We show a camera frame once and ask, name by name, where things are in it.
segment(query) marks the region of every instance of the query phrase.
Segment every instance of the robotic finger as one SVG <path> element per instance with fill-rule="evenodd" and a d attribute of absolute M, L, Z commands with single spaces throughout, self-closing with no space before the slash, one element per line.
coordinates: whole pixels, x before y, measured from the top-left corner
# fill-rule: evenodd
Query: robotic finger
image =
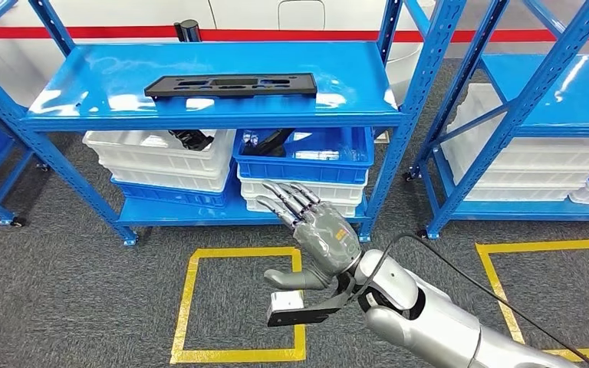
<path fill-rule="evenodd" d="M 291 230 L 294 230 L 297 223 L 301 221 L 299 217 L 293 215 L 292 212 L 288 211 L 287 209 L 284 209 L 283 206 L 279 205 L 271 198 L 259 195 L 256 197 L 256 202 L 274 212 L 274 214 L 277 215 L 279 219 L 281 219 L 281 222 L 283 222 Z"/>
<path fill-rule="evenodd" d="M 288 185 L 291 188 L 293 188 L 293 189 L 297 190 L 298 192 L 300 192 L 301 194 L 303 194 L 313 204 L 316 205 L 319 202 L 321 202 L 321 199 L 319 199 L 319 197 L 317 197 L 317 195 L 314 194 L 314 192 L 312 190 L 310 190 L 309 188 L 307 188 L 306 186 L 299 184 L 298 182 L 290 182 L 290 183 L 288 183 Z"/>
<path fill-rule="evenodd" d="M 263 182 L 263 186 L 273 192 L 296 216 L 299 216 L 304 211 L 305 207 L 289 192 L 280 187 L 279 184 L 266 180 Z"/>
<path fill-rule="evenodd" d="M 309 209 L 313 205 L 313 203 L 310 201 L 310 199 L 306 198 L 305 195 L 303 195 L 303 193 L 293 190 L 293 188 L 291 188 L 290 186 L 287 186 L 285 184 L 278 184 L 278 186 L 280 186 L 281 189 L 286 191 L 287 194 L 292 196 L 292 198 L 297 200 L 297 202 L 299 202 L 299 204 L 304 206 L 304 211 L 306 211 L 307 209 Z"/>

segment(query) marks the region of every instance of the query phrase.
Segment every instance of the blue metal shelf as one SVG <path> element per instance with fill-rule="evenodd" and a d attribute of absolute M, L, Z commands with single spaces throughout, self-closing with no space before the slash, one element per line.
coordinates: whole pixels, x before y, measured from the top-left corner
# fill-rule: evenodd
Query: blue metal shelf
<path fill-rule="evenodd" d="M 358 216 L 350 219 L 362 222 L 360 240 L 368 242 L 466 0 L 438 0 L 430 19 L 420 11 L 417 0 L 388 0 L 376 42 L 89 45 L 73 42 L 48 0 L 28 2 L 67 59 L 29 110 L 17 105 L 0 86 L 0 120 L 51 166 L 126 245 L 133 245 L 137 236 L 130 225 L 259 225 L 277 223 L 277 219 L 271 213 L 247 211 L 238 193 L 217 212 L 128 199 L 121 213 L 116 213 L 43 132 L 392 127 L 390 145 L 369 202 L 363 201 Z M 424 43 L 403 105 L 396 106 L 385 63 L 403 6 L 410 9 Z M 155 101 L 143 92 L 157 78 L 169 74 L 294 72 L 314 75 L 316 99 L 175 97 Z"/>
<path fill-rule="evenodd" d="M 487 54 L 482 69 L 502 100 L 522 91 L 543 55 Z M 589 136 L 589 54 L 577 55 L 518 128 L 515 136 Z"/>
<path fill-rule="evenodd" d="M 589 38 L 589 0 L 565 27 L 539 0 L 524 0 L 557 38 L 547 55 L 482 55 L 508 0 L 491 2 L 473 38 L 462 66 L 446 93 L 433 124 L 410 167 L 409 177 L 421 176 L 433 218 L 426 226 L 429 238 L 450 220 L 589 220 L 589 205 L 563 202 L 471 202 L 464 198 L 497 155 L 517 136 L 589 137 L 589 55 L 577 52 Z M 502 104 L 446 131 L 448 116 L 475 69 L 489 75 Z M 462 179 L 454 184 L 441 142 L 506 113 Z M 439 204 L 428 163 L 434 160 L 446 200 Z"/>
<path fill-rule="evenodd" d="M 351 223 L 367 220 L 364 215 L 367 200 L 356 208 L 356 216 L 347 218 Z M 195 205 L 159 202 L 128 198 L 118 220 L 124 226 L 205 226 L 205 225 L 277 225 L 281 222 L 271 212 L 252 212 L 240 195 L 240 189 L 228 192 L 223 209 L 208 209 Z"/>
<path fill-rule="evenodd" d="M 164 75 L 312 72 L 316 99 L 166 98 Z M 30 106 L 37 131 L 396 126 L 403 120 L 375 42 L 78 45 Z"/>

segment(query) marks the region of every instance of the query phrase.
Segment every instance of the robotic thumb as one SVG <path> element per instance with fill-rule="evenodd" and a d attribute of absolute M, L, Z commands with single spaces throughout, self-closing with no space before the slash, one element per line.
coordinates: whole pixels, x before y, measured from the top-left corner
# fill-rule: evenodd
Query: robotic thumb
<path fill-rule="evenodd" d="M 267 270 L 263 278 L 273 287 L 281 290 L 324 290 L 327 285 L 310 270 L 304 268 L 301 272 L 283 273 Z"/>

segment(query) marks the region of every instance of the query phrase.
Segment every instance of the gray carpet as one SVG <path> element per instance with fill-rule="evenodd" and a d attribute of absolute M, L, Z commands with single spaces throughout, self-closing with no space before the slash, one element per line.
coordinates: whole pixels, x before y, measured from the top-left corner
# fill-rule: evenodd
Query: gray carpet
<path fill-rule="evenodd" d="M 455 67 L 448 62 L 438 75 L 404 165 L 418 150 Z M 53 140 L 105 198 L 120 206 L 121 194 L 109 183 L 108 171 L 96 164 L 93 151 L 70 134 L 54 135 Z M 378 154 L 381 159 L 382 146 Z M 24 228 L 0 227 L 0 366 L 6 367 L 169 366 L 193 251 L 295 244 L 279 226 L 142 228 L 140 244 L 125 248 L 61 179 L 32 168 L 5 204 L 30 220 Z M 404 183 L 398 175 L 367 247 L 383 248 L 397 232 L 417 230 L 428 219 L 421 183 Z M 434 244 L 475 279 L 489 284 L 476 242 L 586 238 L 589 223 L 453 222 Z M 428 251 L 406 243 L 395 247 L 392 256 L 452 295 L 484 324 L 508 334 L 497 303 Z M 494 255 L 492 260 L 513 303 L 575 346 L 589 347 L 589 251 Z M 185 349 L 291 346 L 291 327 L 264 327 L 271 291 L 261 280 L 266 268 L 287 269 L 289 260 L 202 260 Z M 329 293 L 307 292 L 306 298 L 315 302 Z M 533 346 L 556 347 L 535 328 L 518 322 Z M 240 366 L 427 366 L 366 330 L 357 305 L 308 327 L 306 341 L 305 361 Z"/>

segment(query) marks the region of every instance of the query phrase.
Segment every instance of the black cable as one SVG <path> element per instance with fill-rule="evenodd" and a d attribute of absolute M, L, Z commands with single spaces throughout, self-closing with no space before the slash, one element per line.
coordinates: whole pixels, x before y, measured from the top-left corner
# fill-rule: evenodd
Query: black cable
<path fill-rule="evenodd" d="M 506 300 L 504 300 L 501 297 L 499 297 L 498 295 L 496 295 L 493 291 L 490 291 L 486 286 L 480 284 L 478 281 L 476 281 L 472 277 L 468 276 L 464 271 L 460 270 L 451 261 L 449 261 L 443 255 L 441 255 L 427 241 L 424 241 L 423 239 L 421 239 L 420 237 L 418 237 L 418 236 L 416 236 L 414 234 L 400 233 L 400 234 L 394 236 L 394 239 L 392 239 L 392 241 L 387 245 L 387 247 L 385 247 L 385 250 L 383 252 L 382 257 L 380 257 L 380 260 L 378 261 L 378 264 L 376 265 L 376 268 L 373 270 L 373 272 L 371 273 L 371 275 L 369 276 L 369 278 L 367 279 L 367 281 L 360 288 L 360 290 L 353 297 L 351 297 L 351 299 L 349 299 L 348 302 L 351 302 L 354 299 L 354 297 L 360 296 L 360 295 L 362 295 L 362 293 L 364 293 L 364 291 L 367 289 L 367 287 L 369 286 L 369 284 L 373 280 L 373 277 L 376 275 L 376 273 L 378 272 L 378 270 L 380 270 L 380 266 L 382 266 L 383 263 L 385 262 L 385 259 L 387 258 L 387 253 L 389 253 L 390 248 L 392 247 L 392 245 L 394 245 L 395 243 L 397 243 L 402 238 L 411 238 L 411 239 L 414 239 L 417 242 L 421 243 L 423 246 L 425 246 L 426 248 L 428 248 L 432 253 L 434 253 L 437 257 L 439 257 L 439 259 L 441 259 L 444 263 L 446 263 L 448 266 L 450 266 L 453 270 L 457 271 L 458 274 L 462 275 L 462 277 L 464 277 L 466 280 L 468 280 L 471 283 L 473 283 L 476 287 L 478 287 L 479 289 L 481 289 L 482 291 L 484 291 L 488 295 L 494 297 L 497 301 L 499 301 L 500 303 L 502 303 L 505 306 L 507 306 L 509 309 L 511 309 L 512 311 L 514 311 L 517 315 L 519 315 L 520 317 L 522 317 L 523 319 L 525 319 L 531 325 L 533 325 L 534 327 L 538 328 L 541 332 L 543 332 L 544 334 L 548 335 L 551 339 L 553 339 L 554 341 L 556 341 L 557 343 L 559 343 L 560 345 L 562 345 L 566 349 L 570 350 L 574 355 L 576 355 L 577 357 L 579 357 L 580 359 L 582 359 L 584 362 L 586 362 L 586 363 L 589 364 L 589 358 L 587 356 L 585 356 L 581 351 L 579 351 L 576 348 L 570 346 L 569 344 L 567 344 L 567 343 L 559 340 L 553 334 L 547 332 L 544 328 L 538 326 L 538 324 L 536 322 L 534 322 L 531 318 L 527 317 L 524 313 L 522 313 L 521 311 L 519 311 L 516 307 L 512 306 L 509 302 L 507 302 Z"/>

